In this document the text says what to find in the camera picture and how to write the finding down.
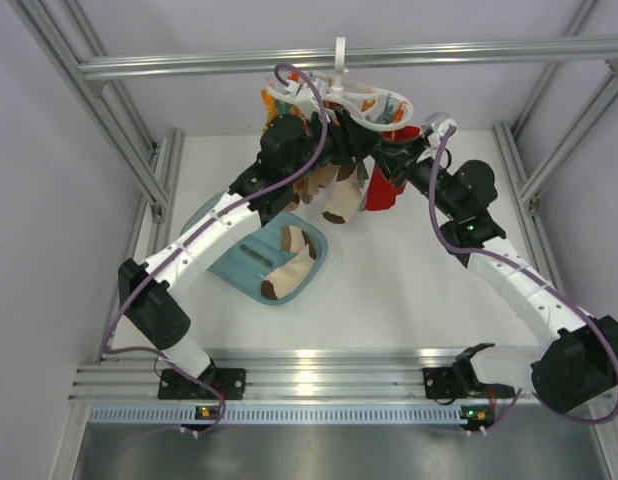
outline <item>red object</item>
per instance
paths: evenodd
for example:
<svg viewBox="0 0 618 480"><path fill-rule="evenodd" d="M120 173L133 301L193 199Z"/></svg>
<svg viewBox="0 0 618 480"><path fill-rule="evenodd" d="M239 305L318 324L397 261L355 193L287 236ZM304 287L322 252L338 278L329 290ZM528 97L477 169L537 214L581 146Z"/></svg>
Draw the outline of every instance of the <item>red object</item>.
<svg viewBox="0 0 618 480"><path fill-rule="evenodd" d="M420 128L405 127L395 132L387 132L384 135L386 138L394 141L413 140L420 135ZM396 204L396 198L404 190L404 185L401 187L393 186L384 177L378 166L375 166L371 175L371 181L369 182L365 210L370 212L389 210Z"/></svg>

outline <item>metal plate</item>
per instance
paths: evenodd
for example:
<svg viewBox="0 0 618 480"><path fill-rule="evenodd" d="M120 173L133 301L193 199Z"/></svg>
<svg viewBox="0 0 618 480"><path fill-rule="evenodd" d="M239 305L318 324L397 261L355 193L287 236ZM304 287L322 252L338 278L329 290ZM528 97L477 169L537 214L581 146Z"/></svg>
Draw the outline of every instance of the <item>metal plate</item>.
<svg viewBox="0 0 618 480"><path fill-rule="evenodd" d="M235 425L198 440L157 433L112 462L156 428L164 427L89 424L95 468L81 461L74 480L608 478L591 429L532 406L517 408L487 437L413 425Z"/></svg>

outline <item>orange object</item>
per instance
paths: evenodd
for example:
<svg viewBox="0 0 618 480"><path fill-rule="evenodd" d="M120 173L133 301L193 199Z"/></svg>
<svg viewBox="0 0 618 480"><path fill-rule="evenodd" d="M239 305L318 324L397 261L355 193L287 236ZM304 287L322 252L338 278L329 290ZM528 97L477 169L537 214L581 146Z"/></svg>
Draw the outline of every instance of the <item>orange object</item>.
<svg viewBox="0 0 618 480"><path fill-rule="evenodd" d="M391 123L398 123L400 120L402 120L402 117L405 116L405 108L404 108L404 106L406 104L407 104L407 102L405 102L404 100L402 102L400 102L400 105L398 105L398 110L396 110L396 113L393 116L393 120L391 121Z"/></svg>
<svg viewBox="0 0 618 480"><path fill-rule="evenodd" d="M267 93L267 90L262 89L260 94L262 95L263 102L265 102L265 107L267 107L267 121L265 123L266 130L271 120L278 116L278 110L276 109L275 99Z"/></svg>
<svg viewBox="0 0 618 480"><path fill-rule="evenodd" d="M370 89L370 88L369 88L369 89L367 89L367 93L371 93L371 92L372 92L372 91L371 91L371 89ZM363 112L365 112L365 111L369 110L371 107L373 107L375 104L376 104L376 101L375 101L375 100L365 100L365 101L363 101L363 102L362 102L362 108L361 108L361 110L362 110Z"/></svg>

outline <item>metal frame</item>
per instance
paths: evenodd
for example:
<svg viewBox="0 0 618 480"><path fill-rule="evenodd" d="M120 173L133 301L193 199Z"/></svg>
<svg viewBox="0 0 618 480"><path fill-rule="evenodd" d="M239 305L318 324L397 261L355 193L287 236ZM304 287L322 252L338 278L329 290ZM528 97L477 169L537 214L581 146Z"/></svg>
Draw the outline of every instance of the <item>metal frame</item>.
<svg viewBox="0 0 618 480"><path fill-rule="evenodd" d="M80 34L85 44L89 48L89 54L93 56L106 56L107 52L102 45L102 42L96 35L93 27L91 26L91 22L87 18L84 10L78 3L78 0L61 0L60 4L64 8L67 16L73 22L73 26L76 31ZM149 133L149 129L145 125L142 117L138 113L129 93L125 89L125 86L122 82L111 82L111 87L113 90L113 94L116 99L120 102L121 105L125 108L127 116L133 123L135 129L138 131L140 138L142 138L144 142L144 147L147 151L151 151L155 148L155 141L151 137L151 133Z"/></svg>
<svg viewBox="0 0 618 480"><path fill-rule="evenodd" d="M347 49L347 68L469 65L618 59L618 36L558 37L541 40L400 45ZM276 50L205 55L87 58L80 71L89 81L134 77L271 72L278 63L305 69L332 69L335 49Z"/></svg>
<svg viewBox="0 0 618 480"><path fill-rule="evenodd" d="M182 148L182 132L172 130L161 148L164 168L160 178L154 174L149 157L153 141L119 80L175 75L204 75L245 72L269 72L280 62L293 62L308 68L331 68L334 49L265 51L248 53L174 55L153 57L103 57L105 51L91 27L78 0L62 0L74 27L83 36L91 54L98 57L79 59L67 36L44 0L10 0L31 34L50 58L78 101L94 120L107 140L129 166L144 197L150 202L154 221L163 222L152 229L150 249L159 249L169 234L169 224L178 159ZM618 36L576 37L593 14L599 1L582 0L565 30L564 37L526 39L463 44L406 45L381 48L359 48L347 51L349 68L458 65L503 62L554 62L545 68L523 109L514 129L519 134L544 97L559 69L569 60L600 59L611 61L614 73L609 74L599 89L574 120L558 143L556 150L529 178L522 167L514 135L505 122L497 122L493 133L498 145L508 184L516 199L517 214L532 263L554 284L561 287L560 277L547 246L541 220L535 215L538 194L557 169L566 163L584 134L600 122L618 99ZM114 98L125 109L134 128L143 140L147 155L130 141L130 135L116 119L111 106L100 93L112 83ZM125 255L135 251L144 202L139 201L135 220L129 233ZM114 296L112 309L116 307ZM210 352L220 366L240 365L249 372L247 399L243 403L273 405L422 404L424 391L423 366L448 365L458 351L426 349L413 351L276 351ZM77 448L84 434L84 422L90 406L105 401L151 404L156 402L157 379L152 361L129 357L96 359L96 365L79 369L70 396L70 410L63 437L49 478L69 478L77 458ZM594 414L606 408L611 399L603 397L592 405ZM535 403L531 397L523 402ZM618 422L605 430L597 429L600 443L614 478L618 478Z"/></svg>
<svg viewBox="0 0 618 480"><path fill-rule="evenodd" d="M598 6L600 5L602 0L582 0L573 16L569 20L567 24L567 28L565 28L562 33L563 37L571 37L575 35L580 35L586 26L589 24L591 17L596 12ZM511 132L513 134L513 138L517 139L522 130L527 125L529 119L536 112L536 109L540 105L540 102L547 94L547 90L553 84L562 67L562 63L555 62L550 63L545 66L540 77L536 81L536 84L531 89L531 95L525 102L525 107L515 121L513 126L511 127Z"/></svg>
<svg viewBox="0 0 618 480"><path fill-rule="evenodd" d="M109 107L94 93L92 85L80 71L79 60L61 32L58 22L40 0L9 0L9 3L96 126L129 166L159 219L162 212L169 209L169 201L149 167L149 158L139 155Z"/></svg>

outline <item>perforated metal strip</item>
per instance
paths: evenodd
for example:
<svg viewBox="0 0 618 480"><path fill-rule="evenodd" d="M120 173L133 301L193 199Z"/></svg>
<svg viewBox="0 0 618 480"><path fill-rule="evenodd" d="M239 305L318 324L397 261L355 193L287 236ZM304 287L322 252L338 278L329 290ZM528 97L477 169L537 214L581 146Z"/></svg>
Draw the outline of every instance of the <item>perforated metal strip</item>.
<svg viewBox="0 0 618 480"><path fill-rule="evenodd" d="M195 405L94 405L91 423L205 424ZM459 425L459 406L438 405L241 405L230 404L228 425Z"/></svg>

